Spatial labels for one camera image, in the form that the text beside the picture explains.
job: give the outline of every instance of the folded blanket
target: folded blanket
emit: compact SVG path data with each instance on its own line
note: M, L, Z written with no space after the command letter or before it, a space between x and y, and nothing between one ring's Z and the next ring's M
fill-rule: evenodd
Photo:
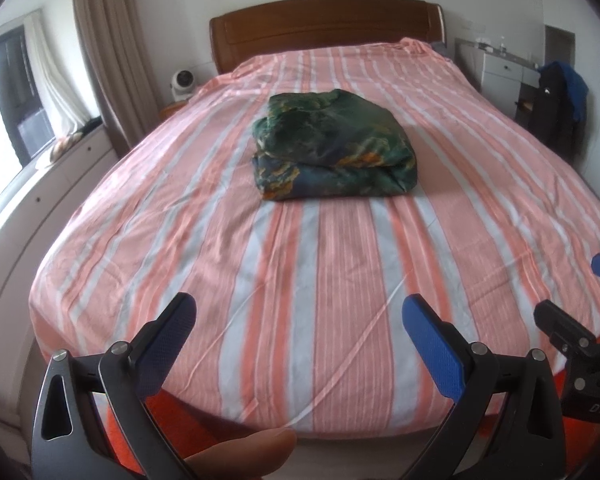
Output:
M391 112L344 90L271 97L253 137L265 200L391 196L417 183L413 148Z

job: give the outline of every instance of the pink striped bedsheet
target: pink striped bedsheet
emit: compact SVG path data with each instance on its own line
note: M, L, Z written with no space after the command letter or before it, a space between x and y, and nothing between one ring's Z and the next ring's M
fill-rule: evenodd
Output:
M280 92L343 88L388 108L418 157L395 198L263 202L251 125ZM259 56L215 78L100 183L30 294L48 355L131 339L180 290L198 322L164 387L213 415L302 434L440 423L402 328L419 292L469 341L544 349L546 298L600 335L600 202L577 174L426 44Z

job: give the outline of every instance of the white sheer curtain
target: white sheer curtain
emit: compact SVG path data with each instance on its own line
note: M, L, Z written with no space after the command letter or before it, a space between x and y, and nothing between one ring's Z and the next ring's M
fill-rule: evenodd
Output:
M56 65L46 42L40 10L24 17L24 33L33 79L54 135L58 139L70 135L90 117Z

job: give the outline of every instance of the bolt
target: bolt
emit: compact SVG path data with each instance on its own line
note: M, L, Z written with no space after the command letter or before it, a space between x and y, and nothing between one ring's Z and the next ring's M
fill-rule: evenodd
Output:
M64 349L57 350L57 351L54 352L54 354L51 356L51 358L54 361L60 362L60 361L62 361L66 357L67 354L68 354L68 352L66 350L64 350Z
M544 361L546 359L546 355L544 354L544 352L539 349L539 348L534 348L531 351L531 355L532 357L536 360L536 361Z
M120 355L125 353L127 348L129 348L129 343L126 341L118 341L117 343L113 343L110 350L112 354Z
M477 341L471 344L471 352L473 352L474 354L485 355L488 351L489 349L484 343L480 343L479 341Z

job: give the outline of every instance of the curtain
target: curtain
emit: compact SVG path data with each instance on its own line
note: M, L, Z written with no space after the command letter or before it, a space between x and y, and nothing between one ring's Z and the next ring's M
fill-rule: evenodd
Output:
M102 119L124 155L160 123L135 1L74 0L74 11Z
M54 135L58 139L71 135L86 124L89 113L58 70L46 42L42 13L36 10L28 14L23 24L33 81Z

